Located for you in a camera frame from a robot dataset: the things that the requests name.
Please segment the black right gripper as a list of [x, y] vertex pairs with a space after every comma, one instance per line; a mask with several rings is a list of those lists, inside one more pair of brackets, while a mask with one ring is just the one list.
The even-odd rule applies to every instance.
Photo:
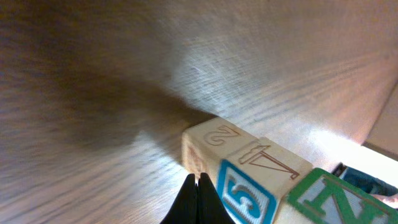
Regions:
[[395, 186], [342, 163], [335, 167], [332, 174], [368, 194], [388, 197], [397, 194], [397, 188]]

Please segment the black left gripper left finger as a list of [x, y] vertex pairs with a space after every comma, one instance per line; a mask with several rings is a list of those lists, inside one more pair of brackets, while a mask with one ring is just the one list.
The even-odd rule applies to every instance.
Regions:
[[195, 224], [197, 199], [195, 175], [188, 174], [169, 212], [160, 224]]

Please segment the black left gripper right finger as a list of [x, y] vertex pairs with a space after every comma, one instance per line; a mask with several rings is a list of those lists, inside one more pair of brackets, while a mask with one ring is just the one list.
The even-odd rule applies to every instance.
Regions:
[[226, 211], [212, 184], [210, 176], [202, 172], [197, 183], [197, 223], [235, 224]]

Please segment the ice cream wooden block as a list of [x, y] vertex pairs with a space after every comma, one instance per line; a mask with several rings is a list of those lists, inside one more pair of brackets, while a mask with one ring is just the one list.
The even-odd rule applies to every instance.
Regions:
[[315, 168], [285, 195], [274, 223], [397, 224], [397, 210]]

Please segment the yellow J wooden block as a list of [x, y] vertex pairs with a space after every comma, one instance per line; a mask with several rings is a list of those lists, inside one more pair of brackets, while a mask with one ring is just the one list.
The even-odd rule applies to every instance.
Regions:
[[236, 223], [275, 223], [283, 197], [313, 165], [267, 138], [220, 161], [217, 193]]

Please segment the plain wooden block row end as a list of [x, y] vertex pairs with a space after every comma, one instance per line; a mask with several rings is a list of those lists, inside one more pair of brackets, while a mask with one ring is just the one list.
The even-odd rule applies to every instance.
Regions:
[[223, 118], [213, 118], [182, 134], [182, 165], [199, 178], [207, 173], [217, 184], [220, 163], [257, 138]]

